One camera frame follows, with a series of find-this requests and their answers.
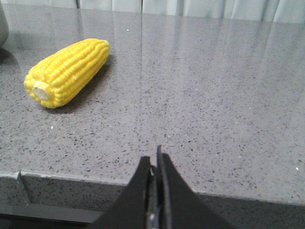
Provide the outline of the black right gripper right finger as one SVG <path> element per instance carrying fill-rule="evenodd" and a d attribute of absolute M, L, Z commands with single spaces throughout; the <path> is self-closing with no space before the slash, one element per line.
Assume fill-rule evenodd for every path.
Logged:
<path fill-rule="evenodd" d="M 162 229 L 234 229 L 190 189 L 170 156 L 157 146 L 157 175 Z"/>

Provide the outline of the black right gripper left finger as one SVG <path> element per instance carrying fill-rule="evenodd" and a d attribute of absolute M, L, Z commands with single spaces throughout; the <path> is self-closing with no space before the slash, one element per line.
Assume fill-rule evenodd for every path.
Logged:
<path fill-rule="evenodd" d="M 151 229 L 152 220 L 148 211 L 150 170 L 150 158 L 141 157 L 133 177 L 122 194 L 88 228 Z"/>

